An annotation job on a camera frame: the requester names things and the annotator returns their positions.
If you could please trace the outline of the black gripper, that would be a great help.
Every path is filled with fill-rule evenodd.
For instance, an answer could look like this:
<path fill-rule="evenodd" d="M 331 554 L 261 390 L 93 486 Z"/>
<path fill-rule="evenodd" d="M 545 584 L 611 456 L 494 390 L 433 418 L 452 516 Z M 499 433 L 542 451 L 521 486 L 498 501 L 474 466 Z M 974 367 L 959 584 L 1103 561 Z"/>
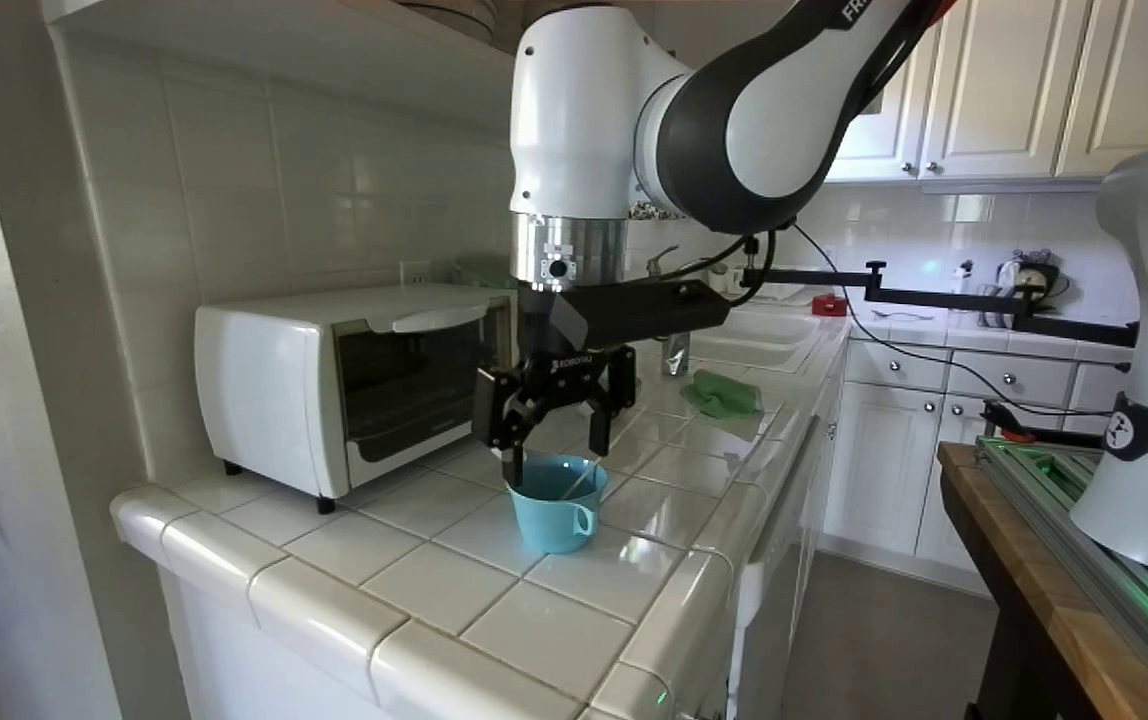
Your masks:
<path fill-rule="evenodd" d="M 478 421 L 510 488 L 523 482 L 523 441 L 552 408 L 594 399 L 590 447 L 607 456 L 611 423 L 631 406 L 631 342 L 725 325 L 734 303 L 705 280 L 628 280 L 567 294 L 515 294 L 521 360 L 478 367 Z"/>

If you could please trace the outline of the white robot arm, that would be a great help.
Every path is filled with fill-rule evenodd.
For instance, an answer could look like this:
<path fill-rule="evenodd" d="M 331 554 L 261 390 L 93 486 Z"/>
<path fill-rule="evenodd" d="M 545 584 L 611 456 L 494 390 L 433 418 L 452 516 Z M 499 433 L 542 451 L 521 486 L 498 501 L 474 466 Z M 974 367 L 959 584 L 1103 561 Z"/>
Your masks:
<path fill-rule="evenodd" d="M 655 49 L 623 10 L 566 10 L 527 26 L 510 117 L 521 363 L 478 383 L 484 446 L 521 466 L 550 412 L 583 406 L 590 446 L 605 447 L 615 412 L 636 399 L 631 348 L 734 314 L 699 280 L 628 280 L 628 214 L 659 210 L 728 238 L 791 226 L 847 124 L 953 6 L 796 0 L 699 69 Z M 1139 334 L 1072 523 L 1148 563 L 1148 154 L 1103 176 L 1096 214 L 1127 247 Z"/>

